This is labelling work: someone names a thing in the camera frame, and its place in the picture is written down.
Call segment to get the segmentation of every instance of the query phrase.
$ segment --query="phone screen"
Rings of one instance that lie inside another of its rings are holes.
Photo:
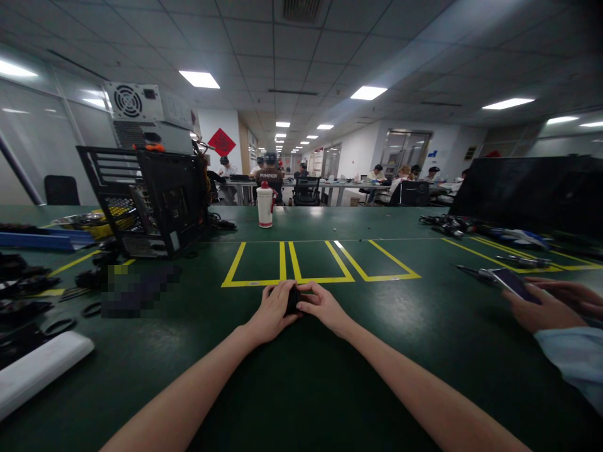
[[[518,297],[523,298],[525,301],[529,301],[531,303],[542,304],[538,298],[528,292],[528,290],[525,288],[525,282],[511,270],[495,269],[490,270],[490,273],[502,286],[509,289]]]

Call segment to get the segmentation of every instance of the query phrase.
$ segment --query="red paper sign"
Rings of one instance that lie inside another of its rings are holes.
[[[218,129],[207,144],[215,147],[215,151],[220,157],[227,156],[236,146],[234,141],[222,129]]]

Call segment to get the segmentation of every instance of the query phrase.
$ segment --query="hand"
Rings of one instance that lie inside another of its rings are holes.
[[[256,346],[270,342],[301,316],[301,314],[292,314],[283,317],[287,310],[289,291],[295,284],[296,281],[288,280],[279,282],[277,286],[266,286],[264,288],[262,304],[259,305],[259,309],[244,325],[247,334]]]
[[[504,290],[502,296],[511,302],[513,315],[517,322],[530,333],[534,334],[541,330],[588,326],[578,314],[552,295],[532,284],[526,284],[526,289],[536,296],[542,304],[525,301],[508,290]]]
[[[331,292],[318,285],[314,281],[297,286],[300,292],[312,291],[314,294],[301,294],[297,308],[317,317],[329,330],[337,336],[344,338],[350,327],[356,323],[339,306]]]
[[[526,281],[549,292],[577,313],[603,321],[603,298],[578,282],[527,277]]]

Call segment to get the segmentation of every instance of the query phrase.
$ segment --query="white water bottle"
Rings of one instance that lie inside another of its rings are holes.
[[[268,186],[267,181],[263,181],[258,192],[258,220],[262,228],[272,227],[272,210],[276,201],[276,191]]]

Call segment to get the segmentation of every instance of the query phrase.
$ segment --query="table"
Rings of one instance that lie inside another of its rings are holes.
[[[0,221],[45,225],[91,209],[2,207]],[[274,227],[267,230],[257,226],[253,207],[212,211],[235,222],[238,230],[204,237],[191,247],[198,258],[177,259],[183,269],[180,282],[145,318],[81,318],[79,311],[98,300],[98,294],[46,313],[48,324],[61,315],[76,316],[75,330],[94,341],[95,352],[0,423],[0,450],[98,450],[153,396],[251,317],[262,291],[255,283],[278,279],[281,249],[287,277],[297,271],[305,278],[345,279],[325,241],[354,280],[323,282],[346,312],[474,401],[534,451],[583,450],[600,441],[596,412],[562,381],[498,291],[450,266],[497,266],[485,257],[501,251],[468,237],[444,240],[417,224],[419,215],[446,209],[275,207]],[[288,240],[294,240],[297,269]],[[367,278],[382,281],[365,281],[335,241]],[[231,283],[235,286],[222,288],[243,242]],[[89,252],[23,255],[32,264],[52,262],[56,268]],[[564,259],[553,258],[571,268]],[[161,263],[136,261],[129,271],[142,274],[157,265]],[[59,274],[62,287],[72,286],[73,277],[91,266],[86,259],[64,270]],[[603,289],[601,265],[575,261],[576,266],[596,269],[546,275]],[[248,356],[190,449],[282,450],[283,444],[300,451],[438,450],[366,361],[309,316]]]
[[[236,186],[237,187],[237,195],[239,197],[240,200],[245,199],[246,197],[243,194],[243,190],[242,187],[244,186],[248,186],[248,187],[255,187],[258,184],[255,181],[228,181],[225,186]],[[285,180],[283,182],[283,186],[284,187],[294,187],[295,186],[295,181],[287,181]],[[325,189],[328,188],[329,189],[329,205],[332,205],[332,195],[333,195],[333,189],[334,188],[338,188],[338,194],[337,194],[337,207],[341,206],[341,200],[344,197],[344,190],[346,188],[364,188],[366,190],[387,190],[389,189],[389,186],[384,186],[384,185],[376,185],[376,184],[372,184],[372,183],[354,183],[354,182],[333,182],[333,183],[328,183],[328,182],[320,182],[318,184],[318,186],[321,188],[321,192],[324,195],[325,194]]]

